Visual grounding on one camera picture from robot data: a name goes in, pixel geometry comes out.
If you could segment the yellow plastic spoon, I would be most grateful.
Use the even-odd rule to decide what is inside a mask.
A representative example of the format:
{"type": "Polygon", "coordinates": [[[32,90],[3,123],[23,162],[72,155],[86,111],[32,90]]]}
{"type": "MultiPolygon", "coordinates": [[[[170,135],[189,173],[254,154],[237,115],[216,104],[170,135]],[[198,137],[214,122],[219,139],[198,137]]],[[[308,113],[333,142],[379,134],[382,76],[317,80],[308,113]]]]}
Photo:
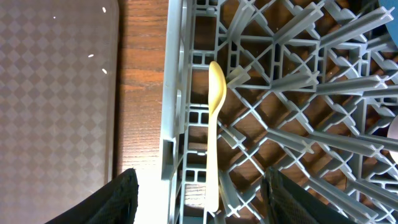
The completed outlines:
{"type": "Polygon", "coordinates": [[[226,99],[226,79],[216,61],[209,64],[208,137],[206,158],[205,208],[216,212],[219,208],[217,126],[218,115],[226,99]]]}

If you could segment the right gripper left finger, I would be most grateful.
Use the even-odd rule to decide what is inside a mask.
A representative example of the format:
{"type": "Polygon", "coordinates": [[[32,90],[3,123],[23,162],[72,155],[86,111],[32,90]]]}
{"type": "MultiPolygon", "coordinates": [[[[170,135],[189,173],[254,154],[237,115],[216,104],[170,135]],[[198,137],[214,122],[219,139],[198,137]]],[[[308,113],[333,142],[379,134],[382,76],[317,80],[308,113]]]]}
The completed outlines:
{"type": "Polygon", "coordinates": [[[138,207],[136,170],[126,169],[78,205],[51,219],[54,224],[133,224],[138,207]]]}

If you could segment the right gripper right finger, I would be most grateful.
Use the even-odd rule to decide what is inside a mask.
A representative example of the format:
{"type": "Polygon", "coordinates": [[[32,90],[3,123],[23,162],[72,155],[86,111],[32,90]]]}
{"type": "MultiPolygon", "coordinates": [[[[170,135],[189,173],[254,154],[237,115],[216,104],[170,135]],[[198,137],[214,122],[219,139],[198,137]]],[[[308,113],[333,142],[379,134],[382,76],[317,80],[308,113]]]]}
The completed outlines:
{"type": "Polygon", "coordinates": [[[262,179],[261,195],[272,224],[355,224],[273,167],[262,179]]]}

